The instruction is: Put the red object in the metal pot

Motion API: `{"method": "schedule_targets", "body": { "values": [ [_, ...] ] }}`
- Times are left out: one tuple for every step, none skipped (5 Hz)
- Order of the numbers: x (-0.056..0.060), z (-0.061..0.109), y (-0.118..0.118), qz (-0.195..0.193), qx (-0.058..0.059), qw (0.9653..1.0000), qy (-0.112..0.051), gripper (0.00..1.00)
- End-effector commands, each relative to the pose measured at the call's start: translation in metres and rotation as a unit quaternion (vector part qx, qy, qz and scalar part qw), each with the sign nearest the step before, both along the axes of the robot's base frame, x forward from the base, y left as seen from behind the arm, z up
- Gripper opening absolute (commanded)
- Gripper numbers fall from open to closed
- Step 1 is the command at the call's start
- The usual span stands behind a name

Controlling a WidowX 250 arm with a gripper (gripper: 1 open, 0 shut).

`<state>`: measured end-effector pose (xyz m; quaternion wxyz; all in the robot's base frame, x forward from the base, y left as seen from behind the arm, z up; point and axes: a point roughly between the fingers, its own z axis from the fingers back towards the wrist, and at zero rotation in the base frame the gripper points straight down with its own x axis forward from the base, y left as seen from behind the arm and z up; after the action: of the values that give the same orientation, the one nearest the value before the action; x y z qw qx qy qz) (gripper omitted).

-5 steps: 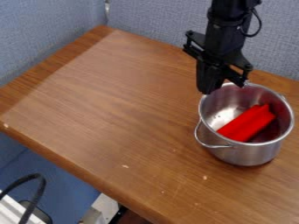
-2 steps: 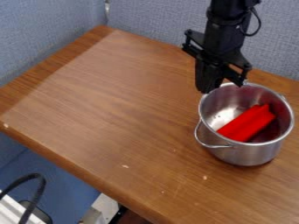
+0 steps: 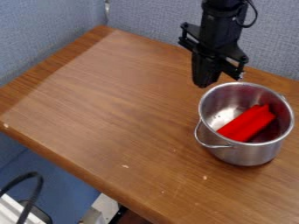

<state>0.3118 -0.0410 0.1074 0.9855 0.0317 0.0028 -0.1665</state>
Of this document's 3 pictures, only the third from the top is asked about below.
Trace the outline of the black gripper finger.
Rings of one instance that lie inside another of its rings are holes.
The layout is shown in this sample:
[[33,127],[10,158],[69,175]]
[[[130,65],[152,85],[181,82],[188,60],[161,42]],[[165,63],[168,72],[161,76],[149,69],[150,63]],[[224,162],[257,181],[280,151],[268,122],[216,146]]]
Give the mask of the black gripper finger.
[[205,88],[219,80],[221,73],[220,58],[216,55],[190,53],[190,77],[199,88]]

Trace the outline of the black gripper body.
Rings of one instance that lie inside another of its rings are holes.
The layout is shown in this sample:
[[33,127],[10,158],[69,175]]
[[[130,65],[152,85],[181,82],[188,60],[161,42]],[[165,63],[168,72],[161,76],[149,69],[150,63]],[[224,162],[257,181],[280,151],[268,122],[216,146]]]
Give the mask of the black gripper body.
[[190,53],[216,55],[220,58],[221,73],[236,81],[241,78],[244,65],[248,63],[248,56],[237,44],[245,15],[245,8],[235,10],[204,8],[200,26],[182,23],[178,37],[178,44]]

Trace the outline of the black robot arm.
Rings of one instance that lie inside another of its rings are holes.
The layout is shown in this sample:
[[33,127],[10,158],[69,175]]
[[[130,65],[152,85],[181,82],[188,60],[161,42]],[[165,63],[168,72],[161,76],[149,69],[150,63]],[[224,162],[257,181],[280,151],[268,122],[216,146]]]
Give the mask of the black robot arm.
[[190,51],[190,77],[199,88],[215,83],[220,74],[239,80],[248,56],[239,48],[241,29],[257,21],[252,0],[203,0],[200,25],[184,22],[178,45]]

